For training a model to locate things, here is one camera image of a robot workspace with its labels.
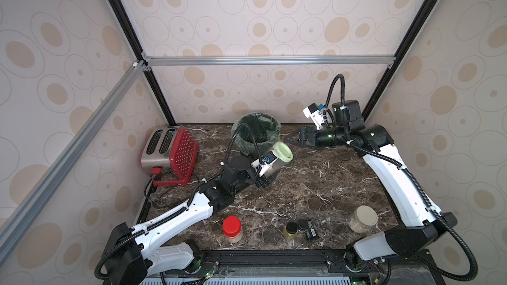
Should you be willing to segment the yellow spice jar black lid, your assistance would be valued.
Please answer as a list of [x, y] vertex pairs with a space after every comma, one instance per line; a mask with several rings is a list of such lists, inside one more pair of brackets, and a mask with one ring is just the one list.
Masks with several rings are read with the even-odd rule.
[[286, 241], [294, 240], [298, 235], [298, 225], [296, 222], [288, 222], [284, 229], [283, 234], [285, 236]]

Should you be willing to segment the red lid oatmeal jar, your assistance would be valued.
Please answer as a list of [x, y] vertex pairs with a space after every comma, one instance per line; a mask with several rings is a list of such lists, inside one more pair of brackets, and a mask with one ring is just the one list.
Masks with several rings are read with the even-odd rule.
[[223, 222], [223, 234], [232, 244], [238, 243], [243, 237], [242, 223], [236, 216], [228, 216]]

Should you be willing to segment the aluminium frame rail left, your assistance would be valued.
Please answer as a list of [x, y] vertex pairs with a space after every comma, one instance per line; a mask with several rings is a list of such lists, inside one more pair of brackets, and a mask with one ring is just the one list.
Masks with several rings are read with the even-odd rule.
[[134, 81], [142, 74], [146, 64], [146, 61], [138, 60], [129, 68], [7, 221], [1, 230], [2, 265], [5, 264], [63, 180], [66, 179], [70, 170], [76, 165], [78, 159], [109, 119]]

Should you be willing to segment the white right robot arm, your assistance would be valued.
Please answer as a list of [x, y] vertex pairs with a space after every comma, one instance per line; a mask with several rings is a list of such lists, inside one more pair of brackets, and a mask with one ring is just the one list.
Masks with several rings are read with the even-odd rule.
[[[388, 131], [378, 124], [367, 127], [355, 100], [335, 103], [330, 110], [332, 118], [327, 117], [327, 108], [322, 105], [304, 108], [302, 113], [314, 125], [297, 129], [286, 137], [286, 142], [314, 150], [334, 146], [353, 149], [376, 173], [398, 221], [394, 228], [348, 245], [344, 254], [348, 268], [356, 269], [362, 262], [395, 255], [405, 259], [416, 257], [444, 277], [472, 281], [479, 267], [470, 247], [454, 230], [455, 215], [443, 212], [425, 193]], [[470, 266], [466, 274], [447, 272], [419, 254], [445, 234], [450, 234], [465, 253]]]

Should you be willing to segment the light green jar lid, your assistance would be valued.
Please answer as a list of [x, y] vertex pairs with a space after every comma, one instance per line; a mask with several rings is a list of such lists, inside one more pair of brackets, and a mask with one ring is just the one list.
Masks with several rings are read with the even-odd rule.
[[291, 149], [282, 141], [278, 141], [273, 145], [273, 150], [276, 152], [278, 159], [284, 163], [289, 163], [293, 159]]

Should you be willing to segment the red polka dot toaster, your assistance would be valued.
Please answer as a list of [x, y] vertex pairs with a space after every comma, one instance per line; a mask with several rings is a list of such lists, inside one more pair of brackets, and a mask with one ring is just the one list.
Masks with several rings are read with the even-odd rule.
[[198, 155], [198, 142], [184, 126], [154, 130], [141, 155], [141, 167], [153, 185], [176, 186], [189, 183]]

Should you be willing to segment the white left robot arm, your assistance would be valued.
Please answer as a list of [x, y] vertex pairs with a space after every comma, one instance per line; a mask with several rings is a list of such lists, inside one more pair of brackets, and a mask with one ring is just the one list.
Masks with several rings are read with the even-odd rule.
[[189, 269], [200, 260], [198, 248], [187, 242], [170, 247], [165, 243], [231, 205], [249, 186], [268, 186], [276, 178], [279, 161], [274, 153], [255, 161], [235, 156], [217, 174], [203, 179], [177, 207], [132, 227], [117, 225], [95, 267], [95, 277], [110, 284], [140, 284], [151, 274]]

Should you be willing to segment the dark spice jar black lid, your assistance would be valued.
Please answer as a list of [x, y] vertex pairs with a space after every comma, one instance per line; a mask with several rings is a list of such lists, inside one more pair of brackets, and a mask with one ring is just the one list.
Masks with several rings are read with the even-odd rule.
[[306, 237], [308, 235], [308, 231], [309, 231], [308, 221], [306, 219], [299, 219], [297, 221], [297, 226], [298, 226], [298, 232]]

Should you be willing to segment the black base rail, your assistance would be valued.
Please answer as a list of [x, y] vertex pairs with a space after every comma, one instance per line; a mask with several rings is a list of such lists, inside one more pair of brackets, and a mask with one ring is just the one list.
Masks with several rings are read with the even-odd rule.
[[391, 255], [362, 261], [344, 249], [321, 250], [201, 250], [201, 263], [216, 262], [219, 271], [227, 268], [317, 268], [352, 278], [378, 277], [380, 282], [399, 279], [402, 284], [443, 284], [443, 278], [416, 257]]

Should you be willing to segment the aluminium frame rail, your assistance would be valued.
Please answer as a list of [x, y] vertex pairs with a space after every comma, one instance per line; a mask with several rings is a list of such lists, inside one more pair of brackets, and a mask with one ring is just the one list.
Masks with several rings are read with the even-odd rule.
[[148, 55], [134, 64], [151, 69], [161, 66], [266, 66], [266, 65], [392, 65], [394, 55], [276, 55], [276, 56], [211, 56], [155, 57]]
[[146, 64], [146, 61], [138, 60], [129, 68], [7, 221], [1, 230], [2, 265], [5, 264], [63, 180], [66, 179], [70, 170], [76, 165], [78, 159], [109, 119], [134, 81], [142, 74]]

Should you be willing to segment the aluminium frame rail back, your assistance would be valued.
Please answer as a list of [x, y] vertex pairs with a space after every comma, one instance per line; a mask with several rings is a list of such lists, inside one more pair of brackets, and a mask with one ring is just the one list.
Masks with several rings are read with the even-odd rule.
[[148, 55], [134, 64], [151, 69], [161, 66], [266, 66], [266, 65], [392, 65], [394, 55], [276, 55], [276, 56], [211, 56], [155, 57]]

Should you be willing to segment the small black box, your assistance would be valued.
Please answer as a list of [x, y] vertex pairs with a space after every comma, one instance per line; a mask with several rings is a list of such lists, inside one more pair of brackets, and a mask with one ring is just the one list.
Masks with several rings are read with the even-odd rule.
[[318, 239], [318, 238], [319, 238], [319, 236], [318, 236], [318, 233], [317, 233], [317, 231], [316, 231], [316, 229], [315, 229], [315, 227], [314, 227], [313, 223], [312, 223], [310, 220], [308, 220], [308, 221], [306, 222], [306, 225], [307, 225], [306, 230], [305, 230], [305, 233], [306, 233], [306, 239], [307, 239], [308, 241]]

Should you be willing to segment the clear oatmeal jar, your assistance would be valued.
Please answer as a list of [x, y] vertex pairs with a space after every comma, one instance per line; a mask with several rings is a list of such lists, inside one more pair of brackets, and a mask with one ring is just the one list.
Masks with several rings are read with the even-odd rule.
[[275, 171], [279, 171], [283, 166], [285, 166], [287, 163], [284, 163], [280, 159], [275, 163]]

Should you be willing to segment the beige lid jar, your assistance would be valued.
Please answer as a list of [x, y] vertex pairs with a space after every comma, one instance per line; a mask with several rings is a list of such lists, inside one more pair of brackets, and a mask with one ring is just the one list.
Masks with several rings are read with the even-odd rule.
[[375, 228], [377, 223], [378, 215], [375, 210], [369, 206], [361, 205], [352, 212], [349, 219], [349, 228], [356, 233], [362, 234]]

